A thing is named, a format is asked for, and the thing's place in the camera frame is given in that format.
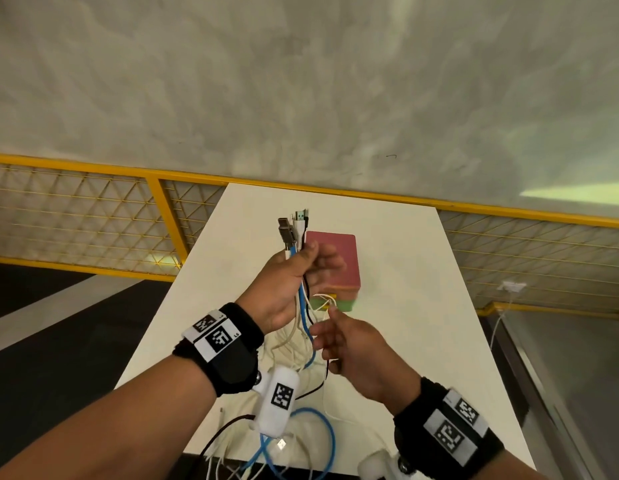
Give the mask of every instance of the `black wrist strap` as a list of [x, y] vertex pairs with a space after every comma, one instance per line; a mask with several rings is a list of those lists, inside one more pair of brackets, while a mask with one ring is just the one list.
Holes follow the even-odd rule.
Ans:
[[435, 480], [472, 478], [504, 449], [487, 421], [454, 389], [426, 378], [394, 425], [403, 459]]
[[[198, 364], [218, 397], [248, 391], [254, 386], [258, 375], [257, 349], [265, 341], [258, 325], [237, 304], [228, 303], [219, 311], [226, 315], [225, 319], [212, 317], [210, 312], [193, 325], [200, 337], [194, 343], [182, 339], [173, 351], [174, 355]], [[200, 345], [203, 344], [213, 355], [209, 361], [201, 355], [201, 347], [196, 347], [198, 340], [206, 341]]]

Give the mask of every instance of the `stack of sticky notes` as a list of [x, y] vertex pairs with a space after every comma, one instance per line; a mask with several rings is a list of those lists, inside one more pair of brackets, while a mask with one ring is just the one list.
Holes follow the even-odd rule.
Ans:
[[[358, 253], [356, 252], [356, 236], [353, 234], [335, 234], [331, 232], [307, 231], [306, 242], [316, 241], [321, 244], [333, 244], [341, 256], [345, 259], [347, 269], [331, 276], [322, 293], [335, 298], [338, 309], [351, 312], [353, 302], [358, 298], [361, 289], [361, 274], [358, 268]], [[324, 304], [323, 298], [311, 298], [310, 304], [313, 309]]]

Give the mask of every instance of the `yellow metal frame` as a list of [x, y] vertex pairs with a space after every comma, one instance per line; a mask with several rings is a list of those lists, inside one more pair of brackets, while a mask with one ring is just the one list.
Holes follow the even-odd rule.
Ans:
[[[258, 185], [262, 187], [273, 187], [278, 189], [289, 189], [303, 192], [314, 192], [345, 197], [409, 203], [414, 205], [425, 205], [427, 207], [435, 207], [438, 210], [451, 210], [454, 212], [465, 212], [469, 214], [484, 214], [488, 216], [511, 217], [516, 219], [532, 219], [539, 221], [550, 221], [566, 224], [619, 229], [619, 219], [612, 219], [610, 217], [594, 217], [578, 214], [564, 214], [560, 212], [545, 212], [541, 210], [513, 209], [509, 207], [497, 207], [494, 205], [480, 205], [474, 203], [454, 202], [447, 200], [375, 192], [330, 189], [326, 187], [314, 187], [310, 185], [285, 184], [282, 182], [267, 182], [264, 180], [251, 180], [248, 178], [222, 177], [218, 175], [205, 175], [201, 173], [189, 173], [184, 171], [134, 168], [88, 162], [77, 162], [70, 160], [54, 160], [26, 157], [20, 155], [6, 155], [1, 153], [0, 164], [80, 171], [88, 173], [100, 173], [105, 175], [118, 175], [122, 177], [144, 178], [147, 181], [147, 184], [154, 196], [154, 201], [156, 202], [157, 207], [160, 209], [161, 216], [169, 231], [172, 243], [174, 244], [176, 252], [182, 262], [185, 262], [185, 260], [187, 259], [189, 248], [183, 233], [183, 229], [179, 225], [177, 216], [175, 215], [170, 196], [163, 184], [165, 180], [175, 180], [180, 182], [189, 182], [193, 184], [208, 184], [217, 186], [226, 186], [229, 184]], [[159, 280], [166, 282], [173, 282], [175, 279], [175, 276], [169, 276], [164, 274], [139, 273], [135, 271], [121, 271], [117, 269], [107, 269], [90, 266], [75, 266], [54, 262], [31, 261], [17, 258], [0, 257], [0, 263], [16, 264], [20, 266], [47, 267], [51, 269], [63, 269], [66, 271], [77, 271], [81, 273], [109, 274], [112, 276], [123, 276], [127, 278]], [[497, 301], [490, 303], [484, 308], [478, 309], [476, 312], [479, 316], [488, 316], [496, 312], [497, 310], [505, 309], [530, 312], [564, 313], [616, 320], [619, 319], [619, 315], [615, 314], [583, 312], [578, 310], [549, 308], [544, 306], [507, 304]]]
[[151, 190], [151, 193], [154, 196], [154, 201], [156, 202], [156, 206], [160, 211], [163, 222], [167, 227], [169, 237], [174, 244], [178, 257], [181, 259], [181, 263], [185, 264], [185, 260], [189, 254], [189, 247], [185, 241], [183, 229], [180, 224], [178, 224], [174, 207], [167, 191], [165, 190], [163, 181], [159, 180], [157, 177], [146, 177], [146, 181], [149, 190]]

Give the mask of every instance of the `person's right hand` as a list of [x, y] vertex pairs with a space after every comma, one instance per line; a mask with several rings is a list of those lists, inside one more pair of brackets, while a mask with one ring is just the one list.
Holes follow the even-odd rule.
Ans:
[[315, 323], [314, 350], [331, 360], [329, 371], [340, 374], [363, 396], [385, 404], [393, 415], [401, 412], [421, 391], [421, 377], [392, 349], [369, 323], [351, 318], [336, 307], [329, 320]]

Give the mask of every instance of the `white device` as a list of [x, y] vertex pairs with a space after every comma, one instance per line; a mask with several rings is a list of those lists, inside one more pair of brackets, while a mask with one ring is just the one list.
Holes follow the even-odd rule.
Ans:
[[263, 435], [280, 438], [293, 411], [300, 377], [298, 372], [283, 365], [277, 365], [270, 372], [259, 369], [258, 373], [260, 380], [252, 390], [257, 391], [261, 398], [254, 423]]
[[408, 480], [411, 475], [402, 471], [400, 454], [390, 456], [387, 450], [378, 450], [358, 464], [361, 480]]

